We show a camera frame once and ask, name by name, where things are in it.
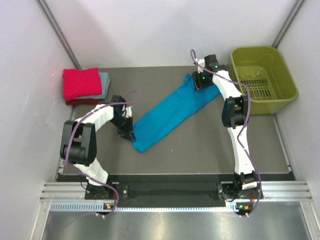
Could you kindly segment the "turquoise t-shirt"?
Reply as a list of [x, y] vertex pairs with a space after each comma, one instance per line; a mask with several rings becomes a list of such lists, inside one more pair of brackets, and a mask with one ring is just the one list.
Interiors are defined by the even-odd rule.
[[219, 95], [216, 85], [196, 91], [192, 76], [187, 74], [177, 89], [134, 123], [133, 148], [145, 152]]

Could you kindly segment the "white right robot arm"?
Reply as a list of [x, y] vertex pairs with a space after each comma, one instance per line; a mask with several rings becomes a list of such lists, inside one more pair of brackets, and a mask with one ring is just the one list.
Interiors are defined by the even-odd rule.
[[259, 187], [259, 176], [250, 158], [247, 139], [251, 110], [250, 92], [243, 94], [240, 91], [245, 85], [230, 79], [228, 67], [220, 65], [216, 55], [211, 54], [199, 59], [194, 50], [190, 51], [190, 55], [197, 66], [197, 71], [192, 73], [195, 89], [199, 91], [214, 86], [223, 97], [221, 120], [231, 138], [235, 160], [231, 192], [239, 198], [245, 198]]

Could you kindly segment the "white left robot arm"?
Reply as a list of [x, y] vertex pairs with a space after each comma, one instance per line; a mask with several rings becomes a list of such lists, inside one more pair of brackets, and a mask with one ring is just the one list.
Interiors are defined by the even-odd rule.
[[112, 123], [119, 137], [134, 142], [133, 112], [129, 104], [122, 96], [114, 95], [111, 102], [104, 100], [83, 117], [67, 120], [63, 125], [60, 157], [76, 167], [88, 185], [105, 199], [116, 190], [110, 174], [97, 159], [97, 131]]

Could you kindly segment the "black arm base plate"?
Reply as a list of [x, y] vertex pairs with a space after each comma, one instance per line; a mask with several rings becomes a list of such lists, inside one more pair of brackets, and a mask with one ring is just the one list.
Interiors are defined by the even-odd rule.
[[112, 186], [117, 190], [121, 201], [137, 197], [207, 197], [210, 200], [256, 199], [259, 187], [239, 190], [232, 182], [118, 182]]

